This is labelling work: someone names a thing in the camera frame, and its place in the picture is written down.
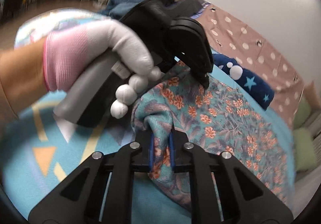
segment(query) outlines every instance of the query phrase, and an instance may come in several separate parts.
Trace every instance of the green pillow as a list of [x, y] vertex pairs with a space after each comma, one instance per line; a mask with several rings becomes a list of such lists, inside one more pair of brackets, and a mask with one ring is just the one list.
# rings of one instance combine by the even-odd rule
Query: green pillow
[[317, 167], [317, 156], [314, 153], [312, 135], [305, 129], [293, 131], [296, 171], [312, 170]]
[[301, 98], [301, 101], [298, 106], [297, 113], [295, 114], [294, 121], [293, 121], [293, 128], [298, 129], [302, 126], [302, 124], [309, 118], [311, 113], [311, 106], [309, 105], [308, 101], [304, 97]]

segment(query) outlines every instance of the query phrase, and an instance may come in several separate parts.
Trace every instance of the pink polka dot sheet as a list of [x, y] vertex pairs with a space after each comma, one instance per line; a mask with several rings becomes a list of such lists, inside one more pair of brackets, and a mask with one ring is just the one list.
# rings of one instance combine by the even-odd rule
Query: pink polka dot sheet
[[272, 87], [275, 95], [270, 107], [292, 129], [304, 88], [292, 65], [259, 33], [213, 4], [196, 20], [204, 27], [213, 49], [235, 58]]

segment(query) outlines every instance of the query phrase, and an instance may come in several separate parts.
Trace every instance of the gloved hand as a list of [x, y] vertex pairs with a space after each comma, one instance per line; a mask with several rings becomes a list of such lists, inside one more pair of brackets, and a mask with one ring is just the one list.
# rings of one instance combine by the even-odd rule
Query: gloved hand
[[129, 84], [117, 89], [117, 100], [110, 108], [113, 117], [123, 117], [137, 94], [147, 88], [148, 79], [156, 81], [162, 73], [153, 67], [153, 59], [140, 38], [116, 20], [90, 22], [47, 36], [43, 63], [48, 90], [68, 91], [86, 66], [107, 48], [116, 51], [136, 73]]

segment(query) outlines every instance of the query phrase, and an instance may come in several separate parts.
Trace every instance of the stuffed toy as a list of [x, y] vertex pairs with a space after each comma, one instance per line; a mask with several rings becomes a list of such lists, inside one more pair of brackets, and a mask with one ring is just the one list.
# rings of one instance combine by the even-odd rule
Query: stuffed toy
[[241, 67], [234, 58], [221, 53], [213, 54], [214, 64], [229, 75], [266, 110], [274, 98], [272, 88], [257, 74]]

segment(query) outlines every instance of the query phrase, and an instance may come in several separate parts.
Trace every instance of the pink glove cuff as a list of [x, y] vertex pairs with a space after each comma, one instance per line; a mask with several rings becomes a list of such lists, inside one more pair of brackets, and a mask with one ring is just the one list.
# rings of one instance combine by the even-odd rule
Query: pink glove cuff
[[53, 32], [44, 46], [44, 75], [49, 91], [68, 91], [87, 61], [87, 35], [83, 26]]

